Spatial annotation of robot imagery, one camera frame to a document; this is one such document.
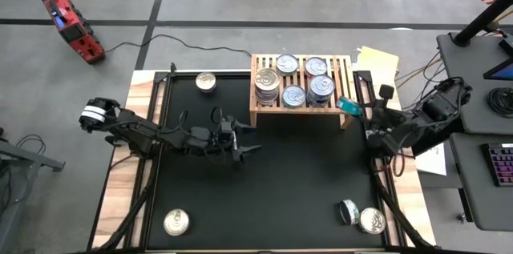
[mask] concrete floor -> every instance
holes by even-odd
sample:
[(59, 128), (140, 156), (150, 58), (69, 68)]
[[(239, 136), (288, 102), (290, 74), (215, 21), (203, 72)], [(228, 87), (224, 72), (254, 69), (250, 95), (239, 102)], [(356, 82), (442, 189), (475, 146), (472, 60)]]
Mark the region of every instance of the concrete floor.
[[(73, 0), (88, 19), (148, 19), (154, 0)], [(39, 0), (0, 0), (2, 18), (47, 18)], [(160, 21), (300, 21), (465, 23), (486, 8), (479, 0), (163, 0)], [(145, 27), (96, 26), (105, 48), (141, 42)], [(316, 30), (256, 28), (155, 28), (200, 46), (230, 46), (252, 53), (351, 54), (370, 46), (400, 57), (402, 73), (423, 66), (447, 30)], [(37, 253), (84, 250), (98, 206), (111, 147), (101, 134), (81, 131), (78, 117), (89, 98), (124, 102), (139, 49), (120, 47), (96, 66), (82, 61), (53, 26), (0, 26), (0, 125), (16, 141), (30, 133), (46, 141), (50, 157), (67, 161), (64, 172), (41, 171), (29, 199), (16, 249)], [(248, 68), (249, 60), (224, 50), (190, 50), (159, 38), (144, 69)], [(403, 105), (422, 89), (422, 77), (399, 90)], [(513, 234), (458, 228), (457, 193), (426, 193), (435, 237), (450, 249), (510, 253)]]

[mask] rgb keyboard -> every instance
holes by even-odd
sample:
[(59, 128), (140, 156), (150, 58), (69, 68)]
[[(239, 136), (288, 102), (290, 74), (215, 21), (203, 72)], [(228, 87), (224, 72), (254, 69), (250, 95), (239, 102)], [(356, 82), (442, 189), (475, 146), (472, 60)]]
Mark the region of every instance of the rgb keyboard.
[(481, 148), (495, 185), (513, 186), (513, 144), (483, 144)]

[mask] wooden shelf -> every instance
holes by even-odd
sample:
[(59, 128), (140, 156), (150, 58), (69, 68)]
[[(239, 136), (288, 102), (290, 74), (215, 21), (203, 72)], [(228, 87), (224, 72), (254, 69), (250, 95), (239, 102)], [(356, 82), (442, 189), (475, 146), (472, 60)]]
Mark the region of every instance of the wooden shelf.
[[(294, 56), (299, 60), (299, 70), (295, 75), (289, 77), (281, 76), (280, 95), (278, 99), (274, 101), (273, 105), (264, 106), (258, 103), (257, 97), (255, 96), (255, 75), (262, 68), (273, 68), (276, 70), (276, 60), (279, 56), (279, 54), (254, 54), (251, 58), (251, 93), (249, 100), (251, 124), (253, 126), (257, 125), (258, 114), (340, 115), (341, 127), (345, 128), (350, 121), (350, 115), (346, 115), (345, 112), (337, 108), (336, 101), (341, 96), (357, 101), (350, 57), (348, 55), (295, 54)], [(311, 57), (323, 58), (329, 69), (327, 75), (335, 81), (335, 91), (330, 101), (323, 108), (311, 107), (307, 103), (299, 108), (287, 108), (283, 106), (281, 97), (285, 87), (298, 85), (303, 88), (303, 90), (308, 91), (309, 78), (305, 73), (305, 63), (306, 60)]]

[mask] white paper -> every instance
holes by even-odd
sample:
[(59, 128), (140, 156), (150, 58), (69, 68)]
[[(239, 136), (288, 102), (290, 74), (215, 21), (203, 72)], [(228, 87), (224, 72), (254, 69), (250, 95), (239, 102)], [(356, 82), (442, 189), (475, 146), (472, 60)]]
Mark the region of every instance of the white paper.
[(428, 173), (447, 175), (446, 156), (443, 150), (443, 143), (432, 147), (421, 155), (415, 157), (417, 170)]

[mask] canned food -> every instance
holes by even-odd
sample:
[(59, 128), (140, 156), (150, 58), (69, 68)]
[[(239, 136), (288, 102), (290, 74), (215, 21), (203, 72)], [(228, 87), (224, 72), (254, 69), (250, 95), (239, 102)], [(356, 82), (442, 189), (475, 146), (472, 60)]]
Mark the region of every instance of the canned food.
[(322, 58), (312, 57), (305, 62), (306, 75), (312, 78), (316, 75), (324, 75), (328, 71), (328, 64)]
[(164, 218), (164, 230), (171, 236), (180, 236), (189, 227), (189, 215), (182, 209), (171, 210)]
[(280, 75), (274, 69), (265, 68), (255, 75), (255, 96), (258, 103), (270, 106), (280, 94)]
[(380, 234), (385, 226), (385, 216), (376, 208), (367, 208), (360, 215), (360, 228), (365, 233)]
[(281, 101), (285, 107), (296, 108), (301, 107), (306, 100), (306, 93), (303, 88), (290, 85), (283, 90)]
[(210, 93), (216, 88), (216, 76), (213, 73), (201, 73), (196, 77), (196, 85), (204, 93)]
[(310, 81), (306, 97), (311, 106), (324, 107), (334, 91), (335, 81), (332, 78), (328, 75), (316, 75)]
[(338, 204), (338, 211), (345, 224), (355, 225), (360, 221), (360, 212), (351, 200), (342, 200)]
[(283, 54), (278, 57), (276, 68), (284, 76), (294, 75), (299, 69), (297, 58), (291, 54)]

